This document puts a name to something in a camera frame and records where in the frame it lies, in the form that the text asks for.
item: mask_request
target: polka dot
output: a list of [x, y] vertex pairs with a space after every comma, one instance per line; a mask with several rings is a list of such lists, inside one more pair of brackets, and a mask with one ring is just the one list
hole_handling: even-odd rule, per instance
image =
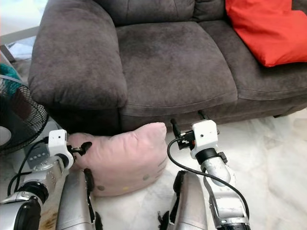
[[102, 186], [102, 185], [97, 186], [97, 188], [98, 188], [100, 191], [104, 191], [104, 190], [105, 190], [105, 187]]
[[149, 177], [150, 177], [150, 175], [147, 174], [147, 175], [145, 175], [145, 176], [143, 177], [143, 180], [146, 181]]

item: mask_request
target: sofa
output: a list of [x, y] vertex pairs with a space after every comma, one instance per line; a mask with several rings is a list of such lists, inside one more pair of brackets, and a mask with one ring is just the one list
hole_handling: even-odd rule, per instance
[[29, 86], [69, 133], [114, 135], [199, 110], [218, 124], [302, 110], [307, 63], [262, 66], [224, 0], [49, 0]]

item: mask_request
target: black cable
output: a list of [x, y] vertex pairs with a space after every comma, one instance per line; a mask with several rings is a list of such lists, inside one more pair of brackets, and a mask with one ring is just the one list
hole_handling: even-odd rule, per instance
[[[19, 176], [23, 176], [23, 175], [28, 175], [32, 172], [22, 172]], [[11, 195], [11, 190], [12, 190], [12, 185], [13, 185], [13, 182], [16, 180], [16, 178], [18, 177], [18, 174], [16, 174], [10, 181], [9, 183], [9, 186], [8, 186], [8, 196]]]
[[20, 165], [19, 171], [17, 173], [17, 181], [16, 181], [16, 185], [15, 185], [15, 189], [14, 192], [17, 192], [18, 187], [19, 187], [19, 182], [20, 182], [20, 175], [21, 175], [21, 171], [23, 170], [24, 164], [26, 163], [29, 155], [31, 154], [32, 150], [40, 143], [48, 143], [48, 137], [45, 137], [44, 139], [38, 141], [37, 143], [35, 143], [34, 145], [31, 146], [31, 148], [29, 149], [29, 151], [27, 152], [26, 156], [24, 157], [23, 162]]
[[246, 199], [244, 198], [244, 196], [239, 192], [239, 190], [237, 190], [235, 187], [233, 187], [232, 185], [230, 185], [230, 184], [227, 183], [226, 181], [223, 181], [222, 179], [220, 179], [220, 178], [218, 178], [218, 177], [216, 177], [216, 176], [213, 176], [213, 175], [210, 175], [210, 174], [207, 174], [207, 173], [204, 173], [204, 172], [200, 172], [200, 171], [191, 169], [191, 168], [189, 168], [189, 167], [187, 167], [187, 166], [184, 166], [184, 165], [178, 163], [177, 161], [175, 161], [175, 160], [173, 159], [173, 157], [171, 156], [171, 153], [170, 153], [170, 148], [171, 148], [172, 144], [174, 144], [174, 143], [177, 142], [178, 140], [181, 140], [181, 138], [176, 138], [176, 139], [172, 140], [172, 141], [168, 144], [168, 146], [167, 146], [167, 155], [168, 155], [169, 159], [170, 159], [175, 165], [177, 165], [177, 166], [180, 167], [180, 168], [183, 168], [183, 169], [185, 169], [185, 170], [187, 170], [187, 171], [190, 171], [191, 173], [195, 173], [195, 174], [198, 174], [198, 175], [201, 175], [201, 176], [205, 176], [205, 177], [210, 177], [210, 178], [212, 178], [212, 179], [214, 179], [214, 180], [216, 180], [216, 181], [218, 181], [218, 182], [220, 182], [220, 183], [226, 185], [227, 187], [231, 188], [232, 190], [234, 190], [234, 191], [239, 195], [239, 197], [242, 199], [242, 201], [243, 201], [243, 203], [244, 203], [244, 206], [245, 206], [246, 215], [247, 215], [247, 217], [248, 217], [248, 219], [249, 219], [249, 208], [248, 208], [248, 203], [246, 202]]

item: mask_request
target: floor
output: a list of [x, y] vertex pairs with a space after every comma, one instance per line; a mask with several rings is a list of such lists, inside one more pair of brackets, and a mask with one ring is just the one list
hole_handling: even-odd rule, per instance
[[1, 6], [7, 6], [12, 4], [22, 4], [22, 3], [28, 3], [29, 5], [34, 5], [36, 8], [43, 13], [46, 3], [48, 0], [1, 0]]
[[[14, 64], [27, 78], [34, 39], [11, 46], [16, 56]], [[219, 149], [236, 172], [237, 188], [245, 196], [250, 209], [253, 230], [307, 230], [307, 109], [295, 114], [266, 117], [219, 126]], [[174, 138], [167, 134], [167, 143]], [[171, 152], [179, 162], [199, 169], [189, 151]], [[96, 199], [97, 211], [106, 230], [156, 230], [157, 212], [169, 209], [172, 185], [180, 170], [169, 162], [163, 176], [153, 185], [140, 191]], [[7, 159], [0, 160], [0, 199], [5, 198], [9, 179], [13, 176]], [[46, 202], [41, 230], [55, 229], [57, 205], [63, 180], [55, 194]], [[208, 196], [205, 193], [208, 208]], [[207, 211], [208, 230], [214, 225]]]

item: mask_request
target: pink cushion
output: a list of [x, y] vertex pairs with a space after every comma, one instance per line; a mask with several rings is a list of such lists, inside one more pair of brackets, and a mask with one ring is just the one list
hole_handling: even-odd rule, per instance
[[93, 143], [85, 155], [78, 154], [74, 168], [92, 170], [95, 196], [116, 196], [144, 188], [161, 176], [167, 163], [165, 136], [164, 123], [151, 123], [113, 137], [75, 133], [68, 143]]

